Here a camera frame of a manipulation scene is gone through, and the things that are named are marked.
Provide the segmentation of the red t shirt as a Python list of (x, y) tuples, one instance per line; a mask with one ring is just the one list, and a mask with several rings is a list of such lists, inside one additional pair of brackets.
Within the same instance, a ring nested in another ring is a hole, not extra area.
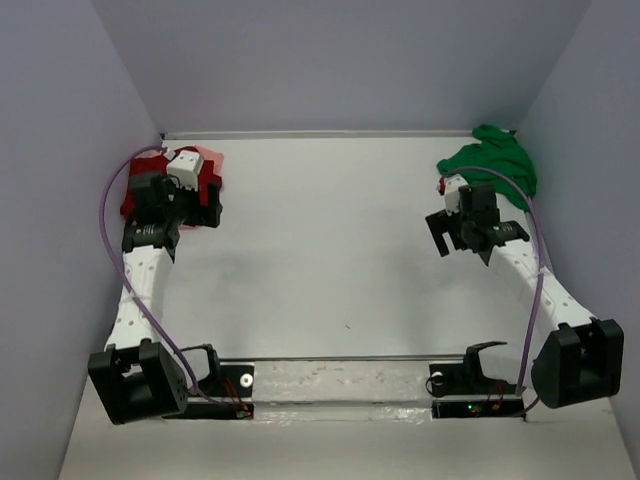
[(120, 214), (138, 226), (177, 221), (215, 228), (220, 223), (224, 155), (200, 146), (152, 149), (129, 162)]

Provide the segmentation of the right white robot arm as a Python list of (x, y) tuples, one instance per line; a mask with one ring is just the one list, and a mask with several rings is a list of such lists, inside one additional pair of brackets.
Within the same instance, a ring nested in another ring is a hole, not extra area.
[(491, 185), (461, 176), (441, 180), (442, 210), (425, 221), (441, 256), (471, 251), (534, 315), (525, 338), (467, 347), (461, 381), (478, 393), (491, 387), (533, 391), (548, 408), (612, 397), (621, 384), (624, 333), (578, 303), (545, 266), (542, 242), (517, 220), (504, 220)]

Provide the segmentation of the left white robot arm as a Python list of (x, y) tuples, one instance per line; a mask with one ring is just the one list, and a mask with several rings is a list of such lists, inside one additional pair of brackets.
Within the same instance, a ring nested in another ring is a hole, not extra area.
[(121, 250), (108, 252), (122, 295), (103, 351), (88, 361), (91, 382), (115, 425), (182, 414), (192, 396), (213, 400), (161, 319), (180, 228), (218, 227), (221, 189), (217, 174), (201, 175), (194, 185), (161, 171), (129, 179)]

